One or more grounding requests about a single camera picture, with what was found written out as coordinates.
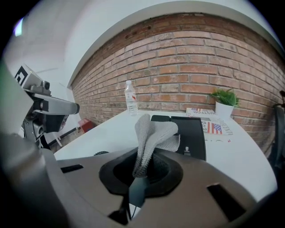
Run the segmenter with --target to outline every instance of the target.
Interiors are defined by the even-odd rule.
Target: floor
[[[64,138],[61,138],[60,142],[62,144],[62,147],[66,146],[68,143],[72,142],[73,140],[77,139],[79,136],[83,135],[83,131],[81,129],[75,130],[74,132],[68,134]],[[59,146],[57,142],[52,144],[50,147],[50,150],[55,153],[62,147]]]

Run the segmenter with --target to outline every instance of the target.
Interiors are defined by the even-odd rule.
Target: white plant pot
[[[216,102],[216,114],[223,120],[229,120],[234,106],[223,105]]]

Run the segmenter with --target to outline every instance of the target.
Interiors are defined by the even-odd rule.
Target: american flag
[[[221,125],[208,122],[208,133],[223,134]]]
[[[197,112],[200,112],[201,109],[197,109],[197,108],[191,108],[192,111],[197,111]]]

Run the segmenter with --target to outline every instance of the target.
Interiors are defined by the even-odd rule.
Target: gray cloth
[[[173,122],[153,122],[149,114],[144,114],[134,128],[138,137],[138,154],[133,177],[146,177],[147,166],[155,148],[172,152],[178,150],[180,137],[174,136],[178,126]]]

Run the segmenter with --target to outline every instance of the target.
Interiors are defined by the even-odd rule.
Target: magazine
[[[201,118],[204,133],[233,135],[232,130],[213,110],[187,108],[186,115]]]

